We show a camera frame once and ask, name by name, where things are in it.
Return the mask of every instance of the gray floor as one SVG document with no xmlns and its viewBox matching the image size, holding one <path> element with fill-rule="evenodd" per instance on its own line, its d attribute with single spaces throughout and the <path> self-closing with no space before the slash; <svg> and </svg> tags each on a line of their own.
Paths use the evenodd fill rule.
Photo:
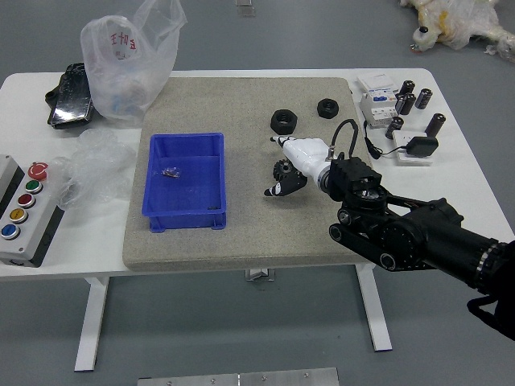
<svg viewBox="0 0 515 386">
<path fill-rule="evenodd" d="M 0 82 L 81 61 L 81 28 L 120 4 L 1 0 Z M 243 19 L 232 0 L 183 0 L 188 24 L 175 69 L 426 68 L 514 228 L 515 64 L 485 55 L 484 41 L 414 55 L 417 16 L 397 0 L 254 5 L 257 17 Z M 515 31 L 515 2 L 496 9 Z M 515 343 L 468 314 L 475 291 L 439 272 L 376 277 L 394 347 L 386 353 L 373 352 L 351 267 L 280 269 L 276 282 L 258 285 L 242 272 L 114 278 L 91 373 L 72 370 L 88 284 L 3 282 L 0 384 L 127 385 L 144 376 L 337 367 L 342 386 L 513 385 Z"/>
</svg>

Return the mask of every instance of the blue button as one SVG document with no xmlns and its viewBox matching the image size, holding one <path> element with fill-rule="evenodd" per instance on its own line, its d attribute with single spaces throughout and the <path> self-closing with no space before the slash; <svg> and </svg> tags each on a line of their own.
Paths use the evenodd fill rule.
<svg viewBox="0 0 515 386">
<path fill-rule="evenodd" d="M 19 234 L 19 228 L 16 225 L 8 224 L 2 228 L 2 237 L 6 240 L 12 240 Z"/>
</svg>

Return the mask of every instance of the gear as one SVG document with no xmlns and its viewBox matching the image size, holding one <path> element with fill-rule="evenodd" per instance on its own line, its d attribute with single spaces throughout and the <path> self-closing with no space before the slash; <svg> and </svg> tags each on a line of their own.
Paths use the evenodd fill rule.
<svg viewBox="0 0 515 386">
<path fill-rule="evenodd" d="M 274 165 L 274 178 L 276 181 L 282 181 L 287 175 L 296 171 L 297 169 L 289 160 L 282 159 Z"/>
</svg>

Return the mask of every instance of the plastic bag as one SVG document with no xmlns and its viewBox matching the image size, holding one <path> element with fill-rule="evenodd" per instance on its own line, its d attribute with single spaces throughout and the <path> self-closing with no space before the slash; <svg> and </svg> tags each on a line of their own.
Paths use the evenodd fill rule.
<svg viewBox="0 0 515 386">
<path fill-rule="evenodd" d="M 57 157 L 48 163 L 48 187 L 65 211 L 128 199 L 131 182 L 123 171 L 135 159 L 136 151 L 120 143 L 112 130 L 88 129 L 79 136 L 71 158 Z"/>
<path fill-rule="evenodd" d="M 86 75 L 102 116 L 142 122 L 170 76 L 185 22 L 179 0 L 145 0 L 131 20 L 105 16 L 83 28 Z"/>
<path fill-rule="evenodd" d="M 401 0 L 401 6 L 413 6 L 418 11 L 421 27 L 413 34 L 415 51 L 426 51 L 435 43 L 455 50 L 465 47 L 472 36 L 496 43 L 487 53 L 514 61 L 515 35 L 499 25 L 494 9 L 496 0 Z"/>
</svg>

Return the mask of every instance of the blue crate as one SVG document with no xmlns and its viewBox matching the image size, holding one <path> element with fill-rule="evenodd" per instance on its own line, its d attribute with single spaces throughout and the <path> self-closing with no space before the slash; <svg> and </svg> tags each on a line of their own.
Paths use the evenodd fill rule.
<svg viewBox="0 0 515 386">
<path fill-rule="evenodd" d="M 152 232 L 225 228 L 224 135 L 153 135 L 142 214 Z"/>
</svg>

